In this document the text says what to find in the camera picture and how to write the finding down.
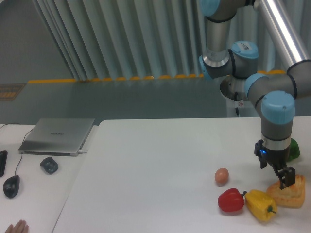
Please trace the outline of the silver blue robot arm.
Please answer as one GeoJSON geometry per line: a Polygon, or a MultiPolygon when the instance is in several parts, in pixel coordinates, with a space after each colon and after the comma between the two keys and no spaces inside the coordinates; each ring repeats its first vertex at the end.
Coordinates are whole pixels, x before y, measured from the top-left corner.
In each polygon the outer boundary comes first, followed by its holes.
{"type": "Polygon", "coordinates": [[[295,184],[295,169],[288,167],[295,100],[311,94],[311,58],[280,0],[202,0],[207,26],[207,48],[199,62],[207,79],[230,75],[261,118],[261,139],[255,144],[260,168],[271,166],[280,188],[295,184]],[[286,73],[270,78],[258,73],[259,52],[248,41],[226,48],[231,19],[240,8],[252,6],[261,15],[286,73]]]}

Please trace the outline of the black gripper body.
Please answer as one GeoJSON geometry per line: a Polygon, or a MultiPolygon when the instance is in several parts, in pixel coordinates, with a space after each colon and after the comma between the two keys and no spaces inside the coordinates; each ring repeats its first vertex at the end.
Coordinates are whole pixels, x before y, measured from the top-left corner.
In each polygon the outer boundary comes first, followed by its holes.
{"type": "Polygon", "coordinates": [[[286,160],[289,156],[289,147],[283,150],[271,150],[263,145],[263,140],[259,140],[255,144],[254,154],[259,158],[264,158],[267,164],[286,164],[286,160]]]}

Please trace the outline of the person's hand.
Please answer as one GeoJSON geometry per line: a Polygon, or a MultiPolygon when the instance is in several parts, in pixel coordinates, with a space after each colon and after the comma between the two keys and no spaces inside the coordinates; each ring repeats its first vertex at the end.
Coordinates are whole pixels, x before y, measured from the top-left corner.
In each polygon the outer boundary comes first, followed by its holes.
{"type": "Polygon", "coordinates": [[[15,225],[10,224],[5,231],[5,233],[28,233],[28,232],[29,226],[27,225],[26,221],[22,219],[15,225]]]}

